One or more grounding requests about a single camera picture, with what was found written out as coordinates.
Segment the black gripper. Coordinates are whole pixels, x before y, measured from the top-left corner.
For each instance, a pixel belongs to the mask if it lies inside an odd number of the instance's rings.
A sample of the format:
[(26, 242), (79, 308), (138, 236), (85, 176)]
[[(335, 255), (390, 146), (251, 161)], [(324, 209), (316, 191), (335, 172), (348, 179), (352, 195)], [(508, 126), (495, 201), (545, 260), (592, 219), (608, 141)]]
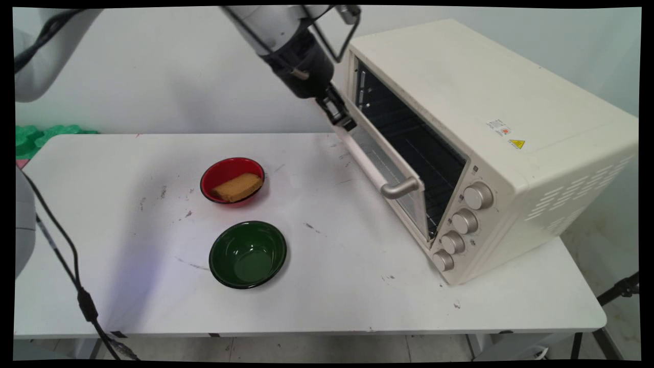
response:
[(297, 98), (314, 98), (332, 126), (346, 132), (357, 127), (341, 93), (331, 83), (334, 65), (311, 31), (297, 31), (287, 44), (260, 58)]

